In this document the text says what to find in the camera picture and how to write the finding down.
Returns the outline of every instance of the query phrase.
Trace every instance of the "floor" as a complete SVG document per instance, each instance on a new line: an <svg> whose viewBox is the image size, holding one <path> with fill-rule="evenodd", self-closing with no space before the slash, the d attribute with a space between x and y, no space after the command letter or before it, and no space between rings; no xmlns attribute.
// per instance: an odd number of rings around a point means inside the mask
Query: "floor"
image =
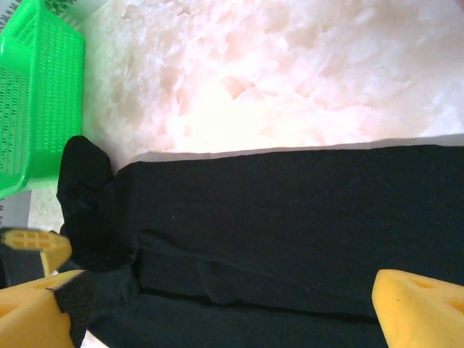
<svg viewBox="0 0 464 348"><path fill-rule="evenodd" d="M189 152L464 144L453 0L110 0L83 28L84 134L115 170ZM59 230L55 194L33 193L32 227Z"/></svg>

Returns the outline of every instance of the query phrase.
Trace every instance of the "black cloth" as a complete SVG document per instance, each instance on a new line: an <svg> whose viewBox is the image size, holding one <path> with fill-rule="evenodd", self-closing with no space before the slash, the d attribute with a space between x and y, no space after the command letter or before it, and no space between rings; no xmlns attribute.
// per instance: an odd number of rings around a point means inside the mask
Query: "black cloth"
<svg viewBox="0 0 464 348"><path fill-rule="evenodd" d="M58 187L66 267L100 284L90 330L113 348L385 347L380 269L463 281L463 169L460 147L398 146L137 162L113 177L75 137Z"/></svg>

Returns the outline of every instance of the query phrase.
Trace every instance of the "green plastic basket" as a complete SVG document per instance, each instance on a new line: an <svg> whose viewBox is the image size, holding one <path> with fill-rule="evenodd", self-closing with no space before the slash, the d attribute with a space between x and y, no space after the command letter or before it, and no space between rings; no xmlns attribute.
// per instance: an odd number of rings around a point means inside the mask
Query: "green plastic basket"
<svg viewBox="0 0 464 348"><path fill-rule="evenodd" d="M0 198L56 182L80 134L84 39L44 0L23 0L0 34Z"/></svg>

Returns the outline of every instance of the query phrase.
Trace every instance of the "white floor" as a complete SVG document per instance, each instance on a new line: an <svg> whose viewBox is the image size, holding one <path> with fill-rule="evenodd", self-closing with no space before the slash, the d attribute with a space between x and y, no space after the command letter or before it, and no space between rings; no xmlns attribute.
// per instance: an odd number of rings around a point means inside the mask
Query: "white floor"
<svg viewBox="0 0 464 348"><path fill-rule="evenodd" d="M84 133L115 169L147 152L464 133L453 0L110 0L85 34ZM54 195L34 192L31 226L59 230Z"/></svg>

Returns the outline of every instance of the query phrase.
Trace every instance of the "green basket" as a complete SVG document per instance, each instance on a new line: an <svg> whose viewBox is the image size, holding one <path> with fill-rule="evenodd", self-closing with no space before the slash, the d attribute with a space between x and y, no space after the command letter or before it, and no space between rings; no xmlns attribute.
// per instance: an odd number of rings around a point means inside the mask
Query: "green basket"
<svg viewBox="0 0 464 348"><path fill-rule="evenodd" d="M84 39L44 0L23 0L0 34L0 198L56 182L80 134Z"/></svg>

